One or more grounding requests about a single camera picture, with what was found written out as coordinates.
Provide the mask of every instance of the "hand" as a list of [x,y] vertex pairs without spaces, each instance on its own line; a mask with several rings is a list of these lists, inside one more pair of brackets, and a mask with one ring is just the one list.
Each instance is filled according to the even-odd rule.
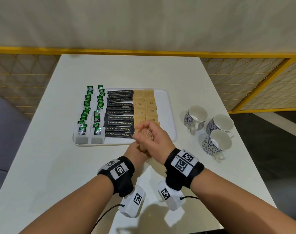
[[126,152],[123,154],[123,156],[127,157],[132,164],[134,165],[135,170],[138,169],[141,165],[144,164],[144,162],[149,159],[149,155],[144,154],[139,149],[139,144],[136,142],[133,142],[130,144],[130,146],[127,148]]
[[153,141],[142,133],[135,133],[133,139],[145,145],[150,155],[164,165],[169,154],[176,148],[168,133],[153,121],[145,121],[135,126],[136,129],[149,128],[153,134]]

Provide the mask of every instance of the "forearm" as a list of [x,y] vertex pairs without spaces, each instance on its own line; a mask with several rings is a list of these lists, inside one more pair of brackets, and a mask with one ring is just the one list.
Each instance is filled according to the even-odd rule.
[[208,169],[191,190],[230,233],[296,233],[296,221]]
[[21,234],[89,234],[112,194],[110,179],[98,175],[45,211]]

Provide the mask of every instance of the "black wrist strap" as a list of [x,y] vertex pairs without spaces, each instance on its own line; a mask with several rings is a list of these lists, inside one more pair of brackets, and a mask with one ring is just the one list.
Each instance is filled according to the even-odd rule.
[[102,166],[98,171],[98,175],[107,176],[113,184],[113,193],[119,193],[120,197],[125,197],[134,189],[131,180],[134,171],[132,162],[127,157],[122,156]]
[[204,165],[192,154],[174,149],[164,164],[166,167],[166,184],[174,189],[181,190],[182,186],[190,188],[194,177],[200,174]]

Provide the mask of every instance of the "black cable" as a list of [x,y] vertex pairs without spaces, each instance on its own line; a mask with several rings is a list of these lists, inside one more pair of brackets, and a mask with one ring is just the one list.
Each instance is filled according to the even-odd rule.
[[91,232],[90,232],[90,234],[92,233],[92,231],[94,230],[94,228],[96,227],[96,225],[99,223],[99,221],[107,214],[107,212],[109,212],[110,210],[112,210],[113,208],[115,208],[115,207],[118,207],[118,206],[122,206],[122,207],[124,207],[125,205],[124,204],[117,204],[117,205],[115,205],[115,206],[112,206],[110,209],[108,209],[100,218],[99,218],[99,220],[97,220],[97,222],[95,223],[95,225],[93,226],[93,228],[92,228],[92,230],[91,230]]
[[180,200],[183,200],[185,198],[194,198],[194,199],[199,199],[198,197],[195,197],[195,196],[183,196],[183,197],[180,197]]

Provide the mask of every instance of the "blue and white teacup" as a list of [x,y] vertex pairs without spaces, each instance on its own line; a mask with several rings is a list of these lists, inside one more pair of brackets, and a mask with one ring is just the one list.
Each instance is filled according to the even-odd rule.
[[231,138],[234,137],[234,135],[229,132],[230,130],[233,129],[235,124],[233,123],[233,120],[224,114],[217,114],[215,115],[212,120],[207,124],[205,131],[209,134],[213,130],[223,130],[227,133],[231,134]]
[[223,151],[231,146],[231,137],[223,130],[213,130],[202,142],[203,150],[219,159],[224,159]]
[[191,106],[185,115],[184,125],[194,134],[207,118],[208,113],[203,107]]

